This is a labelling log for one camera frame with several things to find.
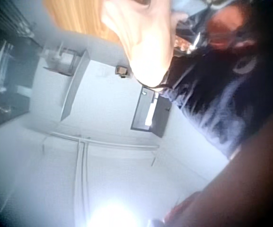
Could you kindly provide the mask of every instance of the wooden surface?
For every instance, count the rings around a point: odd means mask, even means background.
[[[44,5],[58,27],[120,44],[118,36],[100,20],[102,0],[44,0]]]

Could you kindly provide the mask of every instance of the person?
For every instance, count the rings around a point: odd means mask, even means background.
[[[166,226],[273,225],[273,1],[245,2],[212,15],[208,46],[181,57],[173,54],[176,35],[184,37],[176,26],[188,16],[171,12],[170,0],[103,2],[102,22],[120,38],[136,79],[231,159]],[[243,37],[213,36],[243,28]]]

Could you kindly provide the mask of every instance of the hand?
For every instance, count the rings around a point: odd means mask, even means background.
[[[103,0],[102,22],[121,40],[136,78],[160,84],[173,57],[175,28],[188,15],[170,11],[170,0],[141,5],[132,0]]]

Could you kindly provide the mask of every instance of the pipe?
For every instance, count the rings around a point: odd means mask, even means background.
[[[111,143],[111,142],[103,142],[103,141],[98,141],[98,140],[93,140],[93,139],[86,139],[86,138],[80,138],[76,136],[70,136],[58,132],[51,132],[52,136],[60,137],[60,138],[65,138],[69,140],[74,140],[74,141],[82,141],[82,142],[88,142],[88,143],[95,143],[95,144],[101,144],[101,145],[107,145],[107,146],[115,146],[115,147],[125,147],[125,148],[147,148],[147,149],[158,149],[159,145],[134,145],[134,144],[121,144],[121,143]]]

